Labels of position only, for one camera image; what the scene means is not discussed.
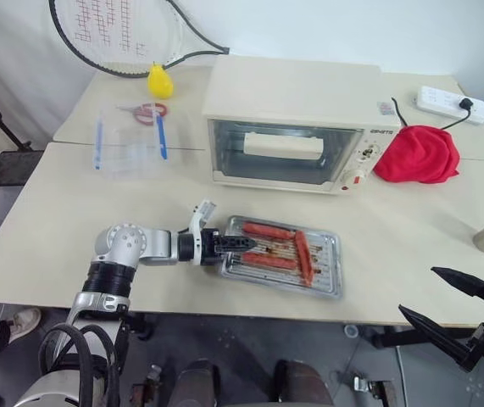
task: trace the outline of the oven door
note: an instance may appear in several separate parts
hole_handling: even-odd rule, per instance
[[[364,132],[226,120],[209,129],[216,181],[309,190],[331,189]]]

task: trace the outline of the oven knob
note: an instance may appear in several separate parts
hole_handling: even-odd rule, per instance
[[[366,174],[362,170],[350,170],[342,177],[342,190],[356,188],[366,180]]]

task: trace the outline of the scissors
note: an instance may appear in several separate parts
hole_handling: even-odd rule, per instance
[[[131,112],[134,119],[143,125],[153,125],[153,111],[151,110],[152,105],[155,105],[155,111],[164,117],[168,114],[168,108],[162,103],[144,103],[135,108],[124,108],[118,107],[119,110],[124,110],[126,112]]]

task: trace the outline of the baking tray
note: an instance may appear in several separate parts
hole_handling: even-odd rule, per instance
[[[225,234],[251,237],[257,242],[257,247],[251,251],[262,254],[276,254],[278,257],[295,259],[298,256],[294,241],[260,237],[243,231],[245,222],[260,225],[277,226],[290,231],[303,231],[308,240],[312,266],[315,270],[314,280],[310,287],[302,284],[301,272],[284,270],[268,266],[253,266],[242,263],[242,254],[229,253],[223,260],[220,274],[224,277],[256,282],[267,286],[277,287],[298,293],[306,293],[330,298],[342,296],[342,261],[340,239],[335,233],[319,231],[307,227],[287,225],[244,216],[231,216],[228,219]]]

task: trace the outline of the red towel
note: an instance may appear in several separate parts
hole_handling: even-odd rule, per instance
[[[400,130],[374,170],[389,182],[437,184],[458,175],[459,161],[449,133],[428,125],[410,125]]]

